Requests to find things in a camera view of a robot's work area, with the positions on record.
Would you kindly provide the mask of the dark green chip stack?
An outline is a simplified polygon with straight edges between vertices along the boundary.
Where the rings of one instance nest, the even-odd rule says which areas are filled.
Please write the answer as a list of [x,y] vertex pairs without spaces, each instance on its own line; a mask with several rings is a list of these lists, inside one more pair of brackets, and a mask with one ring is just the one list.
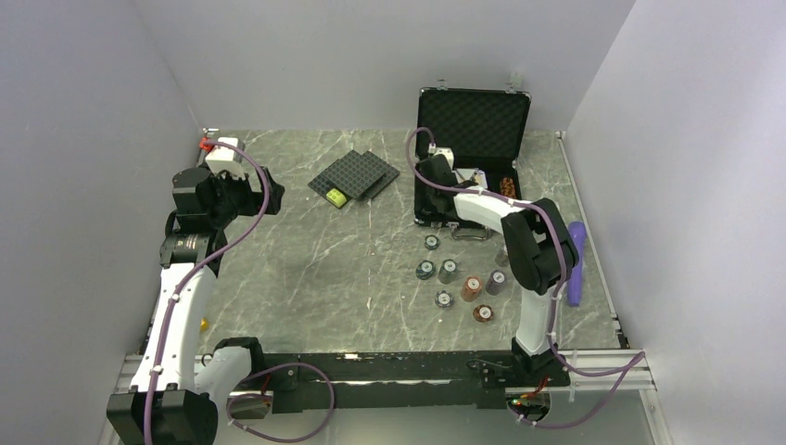
[[437,279],[441,284],[448,285],[456,279],[458,264],[453,259],[446,259],[441,263]]

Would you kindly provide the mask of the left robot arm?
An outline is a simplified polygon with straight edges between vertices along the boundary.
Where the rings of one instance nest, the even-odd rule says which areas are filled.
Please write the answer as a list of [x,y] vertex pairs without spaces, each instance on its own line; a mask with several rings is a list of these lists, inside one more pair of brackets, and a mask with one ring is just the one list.
[[258,387],[264,353],[252,337],[221,340],[201,371],[200,326],[228,244],[225,228],[238,216],[281,209],[285,188],[266,168],[261,189],[247,174],[189,168],[172,178],[175,208],[165,225],[160,288],[142,361],[129,388],[110,396],[107,418],[124,444],[211,444],[238,384]]

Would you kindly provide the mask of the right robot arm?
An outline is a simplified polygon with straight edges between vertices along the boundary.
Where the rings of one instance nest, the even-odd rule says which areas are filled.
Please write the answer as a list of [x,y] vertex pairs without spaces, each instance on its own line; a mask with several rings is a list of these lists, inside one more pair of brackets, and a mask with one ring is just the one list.
[[560,288],[577,265],[577,248],[555,201],[513,199],[479,185],[459,187],[442,153],[409,166],[425,186],[438,191],[459,219],[503,235],[511,272],[523,288],[520,324],[514,343],[522,350],[511,361],[513,377],[534,385],[546,375],[543,355],[559,358],[555,325]]

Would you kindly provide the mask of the purple-grey chip stack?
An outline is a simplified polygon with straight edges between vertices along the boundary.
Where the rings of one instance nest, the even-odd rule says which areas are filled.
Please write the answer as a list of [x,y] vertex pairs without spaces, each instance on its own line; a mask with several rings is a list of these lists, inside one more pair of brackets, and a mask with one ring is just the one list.
[[495,262],[501,268],[505,268],[509,266],[510,260],[509,260],[508,249],[506,246],[502,246],[498,250],[495,257]]

